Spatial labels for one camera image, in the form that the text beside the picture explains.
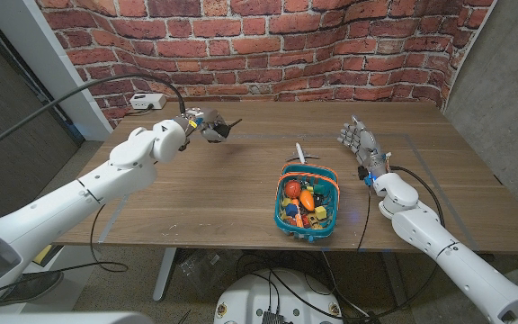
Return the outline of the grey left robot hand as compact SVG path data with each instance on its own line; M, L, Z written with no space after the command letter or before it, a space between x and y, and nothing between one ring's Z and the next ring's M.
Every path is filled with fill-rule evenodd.
M216 109L192 107L185 111L188 121L185 135L189 138L195 131L209 143L219 143L227 139L232 126L227 124Z

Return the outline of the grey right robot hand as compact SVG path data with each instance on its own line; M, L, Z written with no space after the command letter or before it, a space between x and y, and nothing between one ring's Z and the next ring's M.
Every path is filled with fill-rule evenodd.
M372 132L356 115L352 116L350 123L344 124L337 140L352 151L359 165L371 174L372 179L388 172L386 154Z

